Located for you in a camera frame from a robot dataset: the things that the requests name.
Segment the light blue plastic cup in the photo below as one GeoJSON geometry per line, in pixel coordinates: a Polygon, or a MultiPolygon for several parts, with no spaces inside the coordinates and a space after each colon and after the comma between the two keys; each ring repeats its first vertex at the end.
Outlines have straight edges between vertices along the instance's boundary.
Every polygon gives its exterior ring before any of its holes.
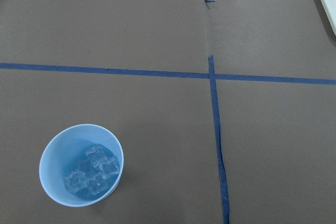
{"type": "Polygon", "coordinates": [[[39,178],[55,202],[84,207],[115,191],[123,166],[123,149],[111,131],[95,124],[79,124],[61,131],[48,143],[40,159],[39,178]]]}

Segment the ice cubes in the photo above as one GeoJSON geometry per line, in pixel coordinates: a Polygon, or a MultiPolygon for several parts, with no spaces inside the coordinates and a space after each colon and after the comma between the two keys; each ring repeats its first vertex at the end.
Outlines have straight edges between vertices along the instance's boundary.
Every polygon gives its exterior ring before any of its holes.
{"type": "Polygon", "coordinates": [[[99,198],[112,187],[119,173],[118,157],[103,145],[91,145],[64,176],[64,184],[80,198],[99,198]]]}

